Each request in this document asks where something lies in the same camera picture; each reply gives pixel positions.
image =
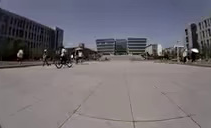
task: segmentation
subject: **blue sky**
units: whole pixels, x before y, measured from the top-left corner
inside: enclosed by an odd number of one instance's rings
[[[65,46],[91,48],[97,38],[127,37],[172,46],[185,26],[211,15],[211,0],[1,0],[0,7],[61,27]]]

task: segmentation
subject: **paved ground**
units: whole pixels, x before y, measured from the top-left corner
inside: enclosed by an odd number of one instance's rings
[[[211,128],[211,68],[110,61],[0,70],[2,128]]]

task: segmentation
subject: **glass office building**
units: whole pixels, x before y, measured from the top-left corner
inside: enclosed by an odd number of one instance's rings
[[[128,54],[139,55],[145,52],[146,38],[128,38]]]
[[[20,44],[26,58],[39,58],[44,49],[53,51],[62,46],[63,34],[60,28],[53,29],[0,8],[0,46],[7,42],[16,50],[15,45]]]
[[[126,39],[116,39],[115,55],[126,55],[127,43]]]
[[[98,53],[103,55],[115,54],[115,39],[97,39],[96,46]]]

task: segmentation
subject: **concrete pavement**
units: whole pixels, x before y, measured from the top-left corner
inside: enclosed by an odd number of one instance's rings
[[[39,66],[42,65],[42,61],[24,61],[22,64],[19,64],[16,61],[0,61],[0,69],[5,68],[22,68],[30,66]]]
[[[90,62],[0,70],[2,128],[211,128],[211,69]]]

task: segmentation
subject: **building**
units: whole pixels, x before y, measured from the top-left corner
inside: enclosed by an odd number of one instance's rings
[[[104,55],[139,55],[145,52],[147,44],[146,38],[127,38],[127,39],[97,39],[96,46],[98,53]]]
[[[128,38],[128,54],[139,55],[145,52],[146,38]]]
[[[186,42],[186,48],[192,49],[197,48],[199,49],[198,44],[198,34],[197,34],[197,25],[195,23],[190,24],[185,29],[185,42]]]
[[[15,58],[22,48],[26,58],[39,58],[43,49],[53,52],[62,45],[62,29],[52,29],[0,8],[0,57]]]
[[[55,29],[55,46],[52,47],[56,50],[63,46],[64,31],[58,27]]]
[[[211,57],[211,16],[204,18],[197,26],[201,53],[205,57]]]
[[[150,56],[162,56],[163,47],[161,44],[150,44],[145,48],[145,52]]]
[[[116,39],[115,54],[126,55],[127,54],[127,43],[126,39]]]
[[[98,53],[103,55],[114,55],[115,54],[115,39],[97,39],[96,46]]]

